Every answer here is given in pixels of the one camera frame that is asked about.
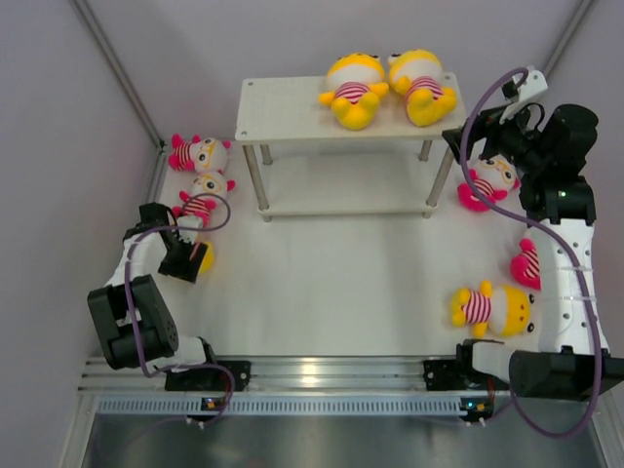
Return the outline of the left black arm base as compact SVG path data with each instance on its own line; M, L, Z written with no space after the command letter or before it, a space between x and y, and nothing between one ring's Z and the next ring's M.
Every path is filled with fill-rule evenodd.
M251 380L252 363L247 360L219 360L217 362L230 371L234 377L234 385L222 370L200 369L181 372L168 372L165 390L169 392L242 392L247 389Z

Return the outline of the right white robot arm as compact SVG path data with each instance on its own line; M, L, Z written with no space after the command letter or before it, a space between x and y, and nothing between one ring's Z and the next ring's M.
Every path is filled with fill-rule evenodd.
M501 155L520 170L523 214L541 273L542 322L534 351L470 339L454 364L468 387L491 375L520 397L586 401L623 380L623 361L611 356L597 314L593 286L594 193L582 175L598 137L598 116L578 104L558 106L542 129L529 128L530 107L512 117L495 107L473 123L446 130L455 157L485 143L484 156Z

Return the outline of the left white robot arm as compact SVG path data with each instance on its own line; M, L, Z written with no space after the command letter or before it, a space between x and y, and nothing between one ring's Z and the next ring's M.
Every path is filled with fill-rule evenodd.
M220 366L205 338L178 331L156 278L195 284L214 262L211 244L198 239L205 221L176 215L159 203L139 207L139 222L123 236L111 278L89 292L87 303L106 363L114 370L186 371L199 389L219 381Z

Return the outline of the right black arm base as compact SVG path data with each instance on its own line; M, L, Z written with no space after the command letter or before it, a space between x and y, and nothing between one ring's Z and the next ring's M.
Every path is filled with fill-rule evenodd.
M480 339L465 339L456 345L455 355L423 362L423 379L428 391L508 390L509 385L498 377L472 367L473 346Z

